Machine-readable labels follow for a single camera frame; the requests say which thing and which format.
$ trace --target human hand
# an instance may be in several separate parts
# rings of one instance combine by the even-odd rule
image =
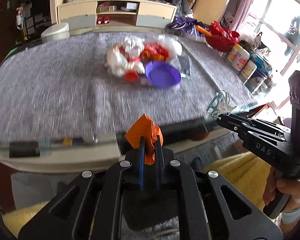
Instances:
[[[300,179],[276,179],[275,168],[271,167],[265,191],[263,193],[263,201],[268,205],[275,198],[275,192],[278,189],[280,192],[290,194],[288,204],[283,211],[291,211],[300,207],[294,199],[300,199]]]

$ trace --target gray drawer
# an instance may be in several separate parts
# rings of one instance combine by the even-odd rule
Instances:
[[[146,26],[164,29],[170,24],[171,19],[166,19],[159,16],[152,15],[138,15],[136,26]]]
[[[96,26],[96,15],[79,15],[61,20],[62,23],[69,23],[69,30],[89,28]]]

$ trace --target black handle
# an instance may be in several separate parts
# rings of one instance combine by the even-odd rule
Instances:
[[[264,214],[271,219],[276,219],[286,207],[291,195],[284,194],[276,189],[275,198],[263,208]]]

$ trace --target orange handle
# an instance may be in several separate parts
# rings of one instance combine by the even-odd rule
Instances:
[[[212,35],[212,34],[211,34],[210,32],[208,32],[205,28],[202,28],[202,27],[199,26],[199,25],[197,25],[195,28],[197,29],[197,31],[203,33],[204,36],[211,37],[211,35]]]

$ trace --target window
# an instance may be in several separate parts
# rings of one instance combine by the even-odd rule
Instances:
[[[300,1],[253,0],[249,9],[246,33],[262,32],[262,42],[270,49],[268,56],[273,71],[283,77],[283,86],[295,70],[300,70]],[[275,110],[283,106],[289,96],[289,87],[271,104]]]

